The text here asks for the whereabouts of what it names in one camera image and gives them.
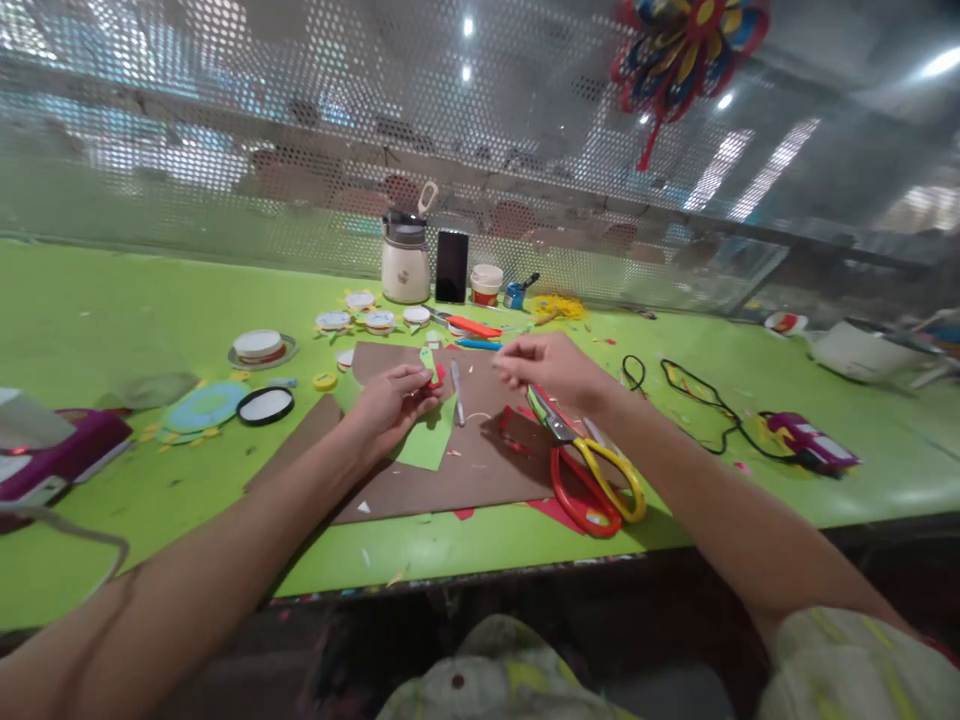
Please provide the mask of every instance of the patterned cloth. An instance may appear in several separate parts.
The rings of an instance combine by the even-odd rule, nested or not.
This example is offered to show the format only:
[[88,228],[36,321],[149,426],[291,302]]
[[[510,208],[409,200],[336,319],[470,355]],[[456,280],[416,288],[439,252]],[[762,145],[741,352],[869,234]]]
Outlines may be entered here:
[[[960,713],[960,672],[888,625],[814,608],[784,622],[760,720],[939,720]],[[585,690],[533,630],[492,615],[457,654],[400,687],[378,718],[633,718]]]

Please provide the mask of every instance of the bottle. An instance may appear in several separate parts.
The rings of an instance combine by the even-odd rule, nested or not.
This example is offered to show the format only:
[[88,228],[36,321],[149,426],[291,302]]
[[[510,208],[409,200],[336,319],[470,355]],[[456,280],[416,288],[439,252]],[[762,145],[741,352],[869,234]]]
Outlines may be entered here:
[[399,208],[384,214],[380,278],[388,300],[417,305],[430,299],[426,228],[426,220]]

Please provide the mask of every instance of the black cable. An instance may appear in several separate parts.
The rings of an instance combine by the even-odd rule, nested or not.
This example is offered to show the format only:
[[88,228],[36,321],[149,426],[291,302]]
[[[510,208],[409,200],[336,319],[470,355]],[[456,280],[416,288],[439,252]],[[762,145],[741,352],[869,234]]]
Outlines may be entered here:
[[[630,372],[629,368],[627,367],[628,360],[640,366],[639,380],[634,376],[632,372]],[[664,358],[663,360],[660,361],[660,367],[663,368],[663,374],[667,376],[667,383],[674,390],[677,390],[683,393],[687,397],[693,398],[694,400],[696,400],[697,402],[703,405],[707,405],[709,407],[716,408],[722,411],[724,415],[726,415],[728,418],[730,418],[733,421],[733,425],[731,425],[729,428],[727,428],[720,434],[719,449],[708,447],[703,443],[702,440],[698,440],[697,438],[693,437],[693,435],[690,435],[690,433],[688,433],[684,428],[680,427],[679,425],[677,426],[677,427],[680,427],[680,429],[683,430],[683,432],[687,433],[687,435],[690,435],[691,438],[693,438],[698,443],[700,443],[701,447],[703,447],[703,449],[706,450],[708,453],[711,453],[712,455],[723,455],[727,451],[727,441],[729,436],[735,432],[739,432],[741,435],[743,435],[744,438],[746,438],[747,442],[750,443],[753,446],[753,448],[764,457],[768,457],[772,460],[779,460],[780,462],[785,462],[785,463],[799,462],[797,455],[775,455],[771,452],[767,452],[762,447],[760,447],[756,442],[754,442],[753,438],[750,437],[749,434],[747,434],[746,428],[743,427],[743,419],[739,415],[737,415],[736,412],[734,412],[733,408],[731,408],[729,405],[727,405],[723,401],[723,398],[720,397],[720,393],[717,392],[717,389],[713,387],[713,385],[702,380],[701,378],[698,378],[696,375],[694,375],[692,372],[690,372],[686,368],[673,362],[673,360],[667,360]],[[670,378],[670,372],[668,370],[668,368],[670,367],[682,372],[684,375],[695,380],[698,384],[708,388],[713,393],[713,397],[716,398],[716,402],[712,402],[710,400],[707,400],[706,398],[700,397],[699,395],[695,395],[689,388],[681,387],[680,385],[677,385],[676,383],[674,383],[673,380],[671,380]],[[643,389],[643,381],[646,380],[647,378],[647,366],[643,364],[643,360],[638,358],[636,355],[625,355],[623,360],[620,363],[620,368],[623,371],[623,376],[627,379],[627,382],[630,384],[628,389],[631,392],[635,390],[639,390],[641,393],[643,393],[644,397],[647,397],[647,393]],[[771,413],[762,412],[758,414],[761,417],[766,417]]]
[[[637,365],[640,366],[640,379],[637,380],[633,373],[627,369],[627,360],[633,360]],[[630,383],[628,388],[630,392],[634,390],[639,390],[643,393],[643,396],[646,397],[647,394],[643,390],[643,381],[647,379],[647,366],[643,364],[643,360],[638,358],[636,355],[625,355],[623,360],[620,361],[620,369],[623,370],[623,376],[627,379],[627,382]]]
[[[731,425],[729,428],[727,428],[720,434],[720,449],[715,450],[713,448],[709,448],[706,445],[703,445],[703,443],[701,442],[700,444],[703,445],[704,450],[714,455],[723,455],[727,451],[727,437],[734,432],[739,432],[741,435],[743,435],[744,439],[748,443],[750,443],[750,445],[753,446],[753,449],[756,450],[761,455],[763,455],[764,457],[768,457],[771,460],[779,460],[780,462],[791,463],[791,464],[800,462],[799,456],[796,453],[791,455],[775,455],[774,453],[767,452],[762,447],[760,447],[756,442],[754,442],[753,438],[750,437],[746,429],[743,427],[743,419],[739,415],[737,415],[736,412],[734,412],[733,408],[731,408],[729,405],[727,405],[723,401],[723,398],[720,397],[720,393],[717,392],[717,389],[713,387],[713,385],[697,377],[692,372],[687,370],[685,367],[673,362],[673,360],[667,360],[664,358],[663,360],[660,361],[660,367],[663,368],[663,372],[667,376],[667,383],[674,390],[682,392],[687,397],[691,397],[703,405],[707,405],[709,407],[717,408],[718,410],[721,410],[724,415],[726,415],[728,418],[730,418],[733,421],[733,425]],[[675,382],[673,382],[673,380],[670,377],[670,372],[668,370],[668,368],[670,367],[672,367],[674,370],[678,370],[682,372],[687,377],[690,377],[693,380],[695,380],[698,384],[708,388],[713,393],[713,396],[716,398],[716,402],[712,402],[710,400],[707,400],[706,398],[700,397],[699,395],[695,395],[689,388],[681,387],[680,385],[677,385]],[[759,415],[765,417],[767,415],[770,415],[770,413],[769,412],[759,413]]]

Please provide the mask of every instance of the scissors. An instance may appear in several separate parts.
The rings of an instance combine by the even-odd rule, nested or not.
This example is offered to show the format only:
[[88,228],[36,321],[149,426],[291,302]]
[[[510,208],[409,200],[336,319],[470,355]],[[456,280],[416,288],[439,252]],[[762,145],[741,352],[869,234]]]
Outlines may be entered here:
[[[581,437],[574,431],[556,406],[547,398],[543,388],[538,385],[531,385],[528,392],[530,404],[533,406],[534,412],[537,414],[540,422],[553,433],[554,438],[556,438],[559,443],[553,448],[550,455],[550,475],[557,500],[567,515],[570,516],[570,519],[573,520],[580,529],[594,537],[612,537],[616,535],[622,526],[621,516],[627,522],[637,522],[641,520],[646,514],[647,505],[644,499],[643,488],[640,485],[640,480],[637,478],[633,466],[613,451],[601,446],[594,440]],[[573,447],[580,452],[580,455],[583,456],[591,474],[587,474],[580,463],[570,456],[568,450],[570,445],[573,445]],[[602,455],[609,460],[627,479],[630,488],[633,490],[633,497],[636,503],[632,511],[624,506],[620,497],[613,491],[609,483],[607,483],[606,478],[603,477],[594,453]],[[609,521],[609,525],[603,526],[591,522],[585,514],[578,512],[574,507],[560,479],[561,459],[566,463],[567,467],[573,470],[590,493],[597,499],[603,514]]]

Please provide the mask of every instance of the pinwheel decoration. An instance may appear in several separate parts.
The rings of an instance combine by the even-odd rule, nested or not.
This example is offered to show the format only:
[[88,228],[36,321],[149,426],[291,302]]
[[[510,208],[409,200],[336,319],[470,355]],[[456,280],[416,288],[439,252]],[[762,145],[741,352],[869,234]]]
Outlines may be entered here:
[[624,112],[650,113],[653,129],[637,170],[646,172],[664,123],[676,122],[698,97],[715,97],[740,58],[763,42],[770,25],[764,0],[624,0],[619,19],[639,36],[614,61]]

